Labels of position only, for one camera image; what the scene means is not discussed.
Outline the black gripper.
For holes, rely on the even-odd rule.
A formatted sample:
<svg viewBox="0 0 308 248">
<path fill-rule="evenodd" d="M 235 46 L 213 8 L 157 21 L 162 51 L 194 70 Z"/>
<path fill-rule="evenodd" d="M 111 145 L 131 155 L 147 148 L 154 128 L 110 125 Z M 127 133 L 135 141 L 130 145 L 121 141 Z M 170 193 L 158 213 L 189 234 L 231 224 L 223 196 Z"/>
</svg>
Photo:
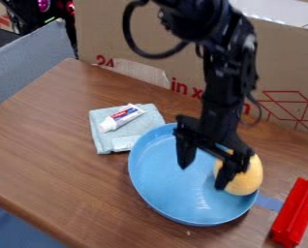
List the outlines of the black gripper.
<svg viewBox="0 0 308 248">
<path fill-rule="evenodd" d="M 239 119 L 238 110 L 205 110 L 199 119 L 182 114 L 175 116 L 173 135 L 178 166 L 182 170 L 189 166 L 198 148 L 222 159 L 213 168 L 215 190 L 223 190 L 235 175 L 246 171 L 249 157 L 254 154 L 237 134 Z"/>
</svg>

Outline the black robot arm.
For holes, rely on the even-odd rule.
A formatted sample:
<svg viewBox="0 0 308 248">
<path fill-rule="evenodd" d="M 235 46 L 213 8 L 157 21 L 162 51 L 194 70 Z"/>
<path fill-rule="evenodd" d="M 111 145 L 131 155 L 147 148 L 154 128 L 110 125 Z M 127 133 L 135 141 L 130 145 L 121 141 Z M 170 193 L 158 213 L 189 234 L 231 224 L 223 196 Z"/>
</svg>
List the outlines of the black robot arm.
<svg viewBox="0 0 308 248">
<path fill-rule="evenodd" d="M 201 149 L 222 160 L 214 188 L 222 190 L 245 172 L 251 148 L 237 134 L 242 104 L 255 88 L 257 41 L 254 29 L 229 0 L 153 0 L 163 27 L 186 45 L 197 46 L 205 87 L 198 118 L 178 115 L 177 163 L 185 168 Z"/>
</svg>

